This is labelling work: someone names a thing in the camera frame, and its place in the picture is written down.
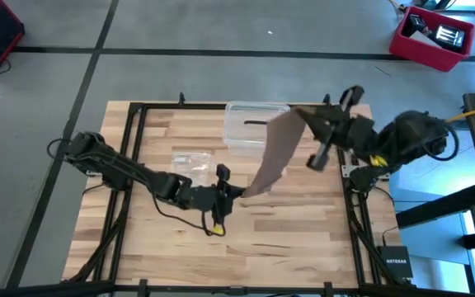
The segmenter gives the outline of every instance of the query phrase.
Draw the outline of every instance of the gray floor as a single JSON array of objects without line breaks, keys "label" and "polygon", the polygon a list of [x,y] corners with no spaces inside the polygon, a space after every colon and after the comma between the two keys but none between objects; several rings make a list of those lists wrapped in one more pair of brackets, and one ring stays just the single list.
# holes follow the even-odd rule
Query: gray floor
[{"label": "gray floor", "polygon": [[[7,3],[26,25],[22,45],[89,48],[111,0]],[[120,0],[106,47],[387,54],[397,23],[385,0]],[[89,58],[11,54],[12,71],[0,76],[0,286],[49,168],[45,145],[61,134]],[[475,63],[441,73],[400,61],[102,55],[77,130],[98,130],[111,100],[177,101],[184,92],[190,101],[309,102],[354,84],[377,128],[410,109],[445,118],[475,92]],[[23,285],[59,280],[84,184],[63,166]]]},{"label": "gray floor", "polygon": [[410,261],[414,274],[412,284],[417,287],[461,293],[469,292],[463,265],[412,255]]}]

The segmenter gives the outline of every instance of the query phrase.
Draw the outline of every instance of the black metal frame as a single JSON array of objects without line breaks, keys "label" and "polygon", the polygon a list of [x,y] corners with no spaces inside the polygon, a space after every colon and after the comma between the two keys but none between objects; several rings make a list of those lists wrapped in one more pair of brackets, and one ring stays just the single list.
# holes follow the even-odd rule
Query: black metal frame
[{"label": "black metal frame", "polygon": [[[421,4],[418,4],[418,7],[422,7],[428,10],[444,10],[453,0],[440,0],[436,2],[435,0],[421,0]],[[452,4],[447,12],[457,12],[457,13],[475,13],[475,6],[456,6]]]},{"label": "black metal frame", "polygon": [[472,205],[475,205],[475,185],[409,210],[401,211],[396,215],[397,224],[400,229],[424,224],[446,215],[464,212],[469,210]]},{"label": "black metal frame", "polygon": [[[225,104],[185,104],[184,97],[181,94],[179,103],[131,103],[125,124],[125,133],[122,138],[120,152],[126,154],[134,119],[139,114],[139,122],[135,132],[134,147],[132,159],[136,161],[139,157],[139,150],[142,143],[145,118],[149,110],[152,109],[192,109],[192,110],[222,110]],[[341,165],[346,165],[345,154],[341,149],[337,149],[338,158]],[[358,160],[351,159],[353,165],[358,164]],[[359,196],[360,214],[363,224],[361,225],[356,217],[355,207],[352,197],[354,192],[350,189],[349,178],[342,178],[344,198],[346,202],[347,223],[350,226],[350,240],[353,247],[353,256],[355,263],[355,273],[359,288],[335,289],[331,282],[324,282],[321,288],[299,288],[299,287],[244,287],[244,286],[188,286],[188,285],[148,285],[148,280],[140,280],[138,285],[116,285],[122,243],[126,221],[129,212],[129,203],[131,200],[131,191],[133,183],[124,193],[124,199],[117,218],[114,220],[115,206],[118,200],[118,191],[111,191],[109,205],[107,207],[106,217],[104,219],[104,229],[102,230],[101,243],[96,251],[91,255],[88,262],[82,267],[80,272],[69,280],[62,281],[55,285],[40,285],[21,288],[7,288],[0,290],[0,297],[7,296],[89,296],[116,291],[138,292],[139,297],[147,297],[151,292],[175,292],[175,293],[222,293],[227,295],[247,295],[247,294],[318,294],[324,297],[333,295],[363,295],[363,296],[475,296],[471,294],[462,294],[446,292],[440,290],[417,289],[414,285],[404,284],[396,278],[386,267],[379,252],[374,246],[373,235],[371,233],[371,223],[366,201],[363,196]],[[101,280],[101,274],[105,261],[105,251],[115,239],[114,251],[112,254],[111,268],[107,280]],[[359,240],[364,244],[369,252],[373,284],[367,283],[364,279],[364,268],[360,251]],[[92,272],[95,272],[92,280],[87,281]],[[388,281],[388,285],[383,285],[381,273]]]}]

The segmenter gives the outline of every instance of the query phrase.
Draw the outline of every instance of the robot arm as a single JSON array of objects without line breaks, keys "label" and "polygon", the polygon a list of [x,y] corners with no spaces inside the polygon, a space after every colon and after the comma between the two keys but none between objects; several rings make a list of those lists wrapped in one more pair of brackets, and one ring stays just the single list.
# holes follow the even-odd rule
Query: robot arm
[{"label": "robot arm", "polygon": [[170,172],[155,172],[117,153],[107,145],[98,133],[78,133],[68,147],[65,161],[80,172],[99,172],[108,187],[123,191],[134,180],[145,185],[153,198],[182,210],[200,210],[203,214],[211,211],[214,230],[207,235],[224,236],[224,217],[232,212],[233,200],[244,192],[244,188],[228,184],[230,170],[219,164],[216,174],[217,184],[212,186],[191,186],[191,179]]},{"label": "robot arm", "polygon": [[[315,140],[321,143],[307,166],[321,171],[327,163],[327,152],[332,145],[353,153],[368,164],[350,173],[350,181],[357,191],[368,191],[377,178],[396,172],[402,165],[429,155],[440,161],[455,157],[459,140],[454,129],[428,112],[406,111],[377,133],[374,122],[362,115],[351,117],[350,109],[359,103],[364,89],[354,86],[344,91],[339,105],[325,101],[314,108],[297,107],[300,117],[311,128]],[[446,147],[449,132],[455,140],[454,152],[447,158],[438,158]]]}]

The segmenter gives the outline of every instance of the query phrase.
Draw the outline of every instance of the wooden tabletop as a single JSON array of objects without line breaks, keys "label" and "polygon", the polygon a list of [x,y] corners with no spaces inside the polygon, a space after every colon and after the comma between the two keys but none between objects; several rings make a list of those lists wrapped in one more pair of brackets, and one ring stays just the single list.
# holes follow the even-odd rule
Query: wooden tabletop
[{"label": "wooden tabletop", "polygon": [[[117,150],[129,104],[110,101],[101,127],[106,142]],[[368,106],[352,111],[371,116]],[[170,172],[172,153],[210,153],[214,164],[230,168],[231,184],[247,186],[261,160],[230,154],[223,143],[223,120],[224,110],[152,109],[145,122],[139,162],[155,171]],[[161,216],[147,189],[135,184],[117,283],[136,285],[139,279],[148,279],[152,285],[321,287],[330,281],[336,288],[358,287],[336,150],[331,150],[324,172],[314,172],[305,163],[317,147],[306,129],[284,177],[272,191],[234,201],[223,238],[207,237]],[[211,172],[209,182],[216,180]],[[87,187],[100,182],[90,178]],[[388,190],[387,184],[380,186]],[[100,242],[109,194],[102,187],[82,198],[63,278],[73,276]],[[375,242],[380,244],[383,231],[397,226],[393,204],[384,193],[373,190],[368,207]],[[164,204],[161,208],[200,224],[199,211]],[[388,245],[401,244],[396,229],[386,233],[386,240]],[[361,249],[365,277],[371,281],[368,255]]]}]

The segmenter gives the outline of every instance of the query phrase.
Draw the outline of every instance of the black table leg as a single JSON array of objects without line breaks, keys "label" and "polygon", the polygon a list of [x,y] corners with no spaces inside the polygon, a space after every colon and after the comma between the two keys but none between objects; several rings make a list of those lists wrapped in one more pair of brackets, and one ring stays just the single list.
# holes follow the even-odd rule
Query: black table leg
[{"label": "black table leg", "polygon": [[475,205],[475,185],[397,214],[400,229],[422,224],[446,215],[465,211]]},{"label": "black table leg", "polygon": [[474,280],[474,272],[472,266],[470,264],[464,265],[465,268],[465,275],[467,276],[468,282],[468,291],[470,294],[475,294],[475,280]]}]

